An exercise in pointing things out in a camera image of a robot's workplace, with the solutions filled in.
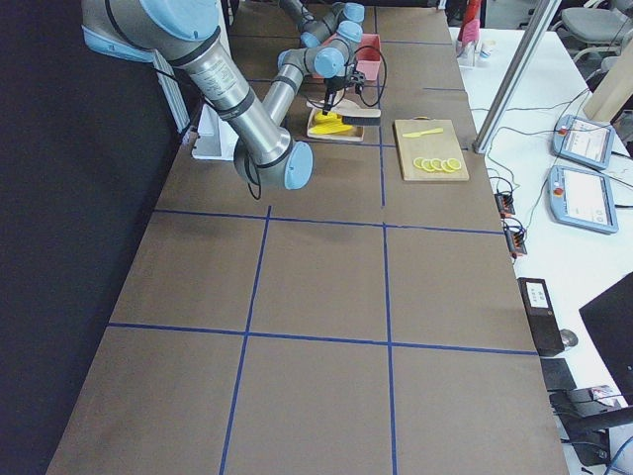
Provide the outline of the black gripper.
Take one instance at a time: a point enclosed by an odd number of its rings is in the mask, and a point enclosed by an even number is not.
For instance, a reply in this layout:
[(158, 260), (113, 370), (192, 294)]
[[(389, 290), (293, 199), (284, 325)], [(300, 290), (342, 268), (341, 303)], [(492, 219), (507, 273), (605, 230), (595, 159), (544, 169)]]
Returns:
[(324, 81), (326, 92), (323, 100), (323, 112), (328, 114), (334, 105), (338, 91), (352, 87), (357, 95), (360, 95), (365, 86), (366, 76), (362, 71), (353, 69), (344, 76), (333, 76)]

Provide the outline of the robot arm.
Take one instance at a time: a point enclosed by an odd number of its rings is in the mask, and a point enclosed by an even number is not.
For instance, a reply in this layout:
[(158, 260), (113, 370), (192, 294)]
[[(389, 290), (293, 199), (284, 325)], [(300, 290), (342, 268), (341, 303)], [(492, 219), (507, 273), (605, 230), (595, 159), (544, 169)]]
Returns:
[(335, 2), (320, 19), (299, 0), (281, 0), (279, 6), (296, 24), (305, 48), (320, 46), (336, 33), (343, 21), (362, 27), (365, 18), (365, 6), (354, 2)]
[(149, 62), (158, 52), (185, 71), (237, 134), (233, 162), (242, 179), (297, 190), (311, 178), (314, 155), (281, 123), (307, 76), (325, 80), (324, 111), (351, 83), (365, 8), (337, 2), (318, 19), (299, 1), (280, 6), (297, 24), (302, 46), (280, 54), (264, 99), (256, 97), (222, 45), (222, 18), (214, 1), (84, 1), (82, 30), (95, 52), (137, 62)]

